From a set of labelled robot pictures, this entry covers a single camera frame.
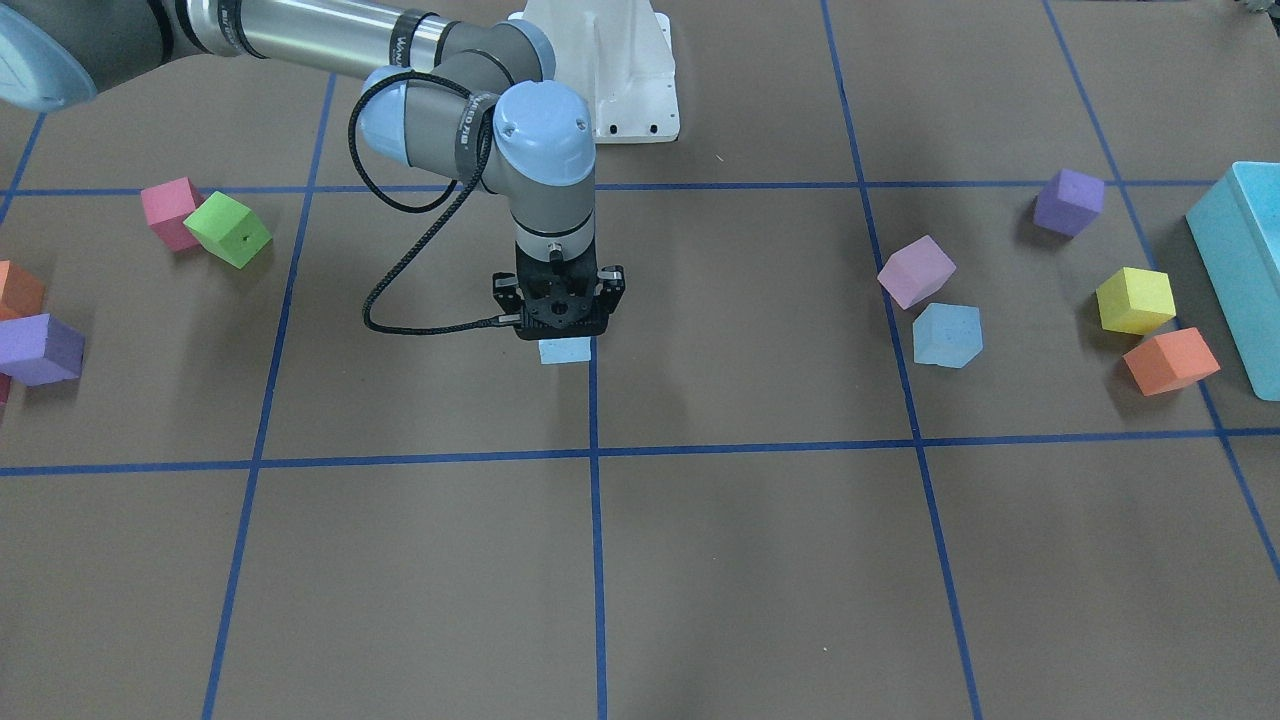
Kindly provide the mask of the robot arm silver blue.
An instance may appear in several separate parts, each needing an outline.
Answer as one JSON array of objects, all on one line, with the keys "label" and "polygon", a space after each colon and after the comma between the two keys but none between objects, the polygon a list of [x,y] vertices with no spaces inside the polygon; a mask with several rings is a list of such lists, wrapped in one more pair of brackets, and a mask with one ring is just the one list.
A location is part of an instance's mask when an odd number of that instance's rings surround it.
[{"label": "robot arm silver blue", "polygon": [[251,56],[364,82],[347,126],[357,174],[399,211],[365,169],[357,142],[402,165],[445,177],[422,238],[364,302],[372,306],[476,191],[504,196],[516,268],[498,273],[498,316],[521,340],[603,334],[622,299],[621,266],[596,261],[596,147],[585,100],[556,79],[547,35],[526,20],[483,27],[375,1],[5,1],[3,100],[51,113],[170,61]]}]

